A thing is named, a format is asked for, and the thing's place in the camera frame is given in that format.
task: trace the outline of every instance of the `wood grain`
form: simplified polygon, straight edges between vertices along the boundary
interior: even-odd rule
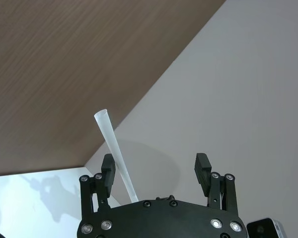
[[[223,2],[0,0],[0,175],[84,165]]]

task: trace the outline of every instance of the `gray wall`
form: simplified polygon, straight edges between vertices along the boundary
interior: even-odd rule
[[[227,0],[116,135],[140,199],[206,204],[193,171],[205,152],[236,176],[246,223],[271,216],[298,237],[298,0]],[[113,195],[128,203],[116,178]]]

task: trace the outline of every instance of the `white straw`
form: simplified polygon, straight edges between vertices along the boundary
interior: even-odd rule
[[[97,112],[95,115],[95,120],[99,126],[101,133],[103,134],[105,141],[111,154],[114,157],[117,169],[119,170],[121,177],[126,186],[127,192],[129,194],[131,202],[138,202],[136,192],[134,190],[133,184],[131,183],[123,156],[118,146],[117,139],[115,137],[114,129],[111,124],[107,109]]]

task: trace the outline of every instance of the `white device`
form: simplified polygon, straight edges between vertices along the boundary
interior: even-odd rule
[[[247,224],[249,238],[287,238],[283,225],[272,218]]]

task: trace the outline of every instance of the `bolt head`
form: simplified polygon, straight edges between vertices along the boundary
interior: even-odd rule
[[[102,174],[96,174],[96,175],[95,175],[95,178],[96,178],[96,179],[101,179],[102,177],[103,177]]]
[[[212,224],[213,227],[215,227],[217,229],[222,227],[222,222],[219,219],[216,219],[216,218],[211,220],[211,224]]]
[[[151,202],[150,201],[144,201],[144,207],[150,207]]]
[[[101,228],[102,228],[103,230],[105,230],[105,231],[111,229],[112,226],[113,226],[113,224],[112,224],[112,222],[109,221],[109,220],[103,221],[103,222],[101,223]]]
[[[230,225],[229,225],[233,231],[235,232],[240,232],[242,230],[242,227],[239,223],[237,222],[231,222]]]
[[[178,206],[177,201],[174,201],[174,200],[170,201],[169,204],[170,204],[171,207],[176,207],[176,206]]]
[[[93,226],[90,225],[90,224],[83,225],[83,226],[81,227],[81,232],[82,232],[83,234],[89,234],[89,233],[91,233],[92,230],[93,230]]]
[[[219,177],[219,175],[218,175],[218,174],[216,174],[216,173],[213,173],[213,174],[212,174],[212,177],[214,177],[214,178],[216,178],[216,179],[217,179],[217,178]]]
[[[233,177],[232,175],[226,175],[226,178],[227,178],[228,180],[233,180],[233,179],[234,179],[234,177]]]
[[[88,177],[87,176],[82,176],[82,177],[80,177],[80,180],[82,182],[86,182],[88,180]]]

